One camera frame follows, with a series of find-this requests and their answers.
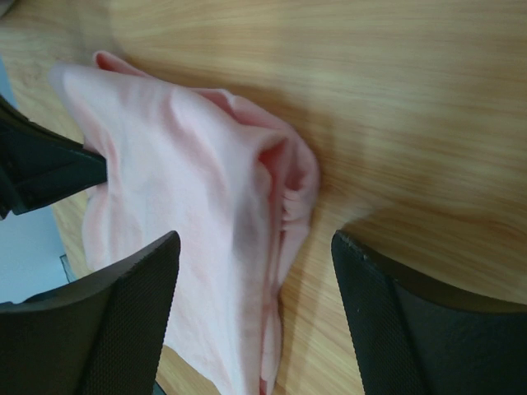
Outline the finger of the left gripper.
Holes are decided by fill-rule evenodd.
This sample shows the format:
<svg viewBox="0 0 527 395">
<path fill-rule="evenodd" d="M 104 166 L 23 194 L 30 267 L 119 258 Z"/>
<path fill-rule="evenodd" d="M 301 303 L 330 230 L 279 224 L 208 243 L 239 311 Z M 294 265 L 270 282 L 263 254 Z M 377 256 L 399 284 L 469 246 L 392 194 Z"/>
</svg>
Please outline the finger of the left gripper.
<svg viewBox="0 0 527 395">
<path fill-rule="evenodd" d="M 1 99 L 1 218 L 54 204 L 107 181 L 106 160 Z"/>
</svg>

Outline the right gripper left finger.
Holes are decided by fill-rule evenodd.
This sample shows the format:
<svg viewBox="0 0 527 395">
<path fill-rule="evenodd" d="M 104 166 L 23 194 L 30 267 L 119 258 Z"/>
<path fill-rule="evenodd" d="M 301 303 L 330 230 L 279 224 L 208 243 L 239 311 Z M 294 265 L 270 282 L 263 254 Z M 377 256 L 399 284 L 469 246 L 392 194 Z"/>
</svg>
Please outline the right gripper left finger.
<svg viewBox="0 0 527 395">
<path fill-rule="evenodd" d="M 179 271 L 174 231 L 65 286 L 1 305 L 3 394 L 155 394 Z"/>
</svg>

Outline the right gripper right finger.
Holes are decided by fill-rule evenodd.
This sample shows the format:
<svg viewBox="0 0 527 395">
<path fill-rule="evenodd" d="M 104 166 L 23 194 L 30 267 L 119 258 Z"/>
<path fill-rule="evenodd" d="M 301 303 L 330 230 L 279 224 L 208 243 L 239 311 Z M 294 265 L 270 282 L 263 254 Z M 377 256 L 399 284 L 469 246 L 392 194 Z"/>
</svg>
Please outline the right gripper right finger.
<svg viewBox="0 0 527 395">
<path fill-rule="evenodd" d="M 342 230 L 331 253 L 365 393 L 525 393 L 523 304 L 438 281 Z"/>
</svg>

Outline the pink t-shirt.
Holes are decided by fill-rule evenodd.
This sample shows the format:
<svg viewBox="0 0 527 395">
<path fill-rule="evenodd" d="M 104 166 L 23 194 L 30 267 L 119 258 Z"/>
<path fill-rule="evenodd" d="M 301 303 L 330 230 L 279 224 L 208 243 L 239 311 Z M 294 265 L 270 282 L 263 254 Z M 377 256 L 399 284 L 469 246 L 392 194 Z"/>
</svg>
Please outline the pink t-shirt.
<svg viewBox="0 0 527 395">
<path fill-rule="evenodd" d="M 103 156 L 88 190 L 86 263 L 100 270 L 165 233 L 180 269 L 165 343 L 222 394 L 270 394 L 282 350 L 278 296 L 310 231 L 319 165 L 297 131 L 221 89 L 162 81 L 97 52 L 51 86 Z"/>
</svg>

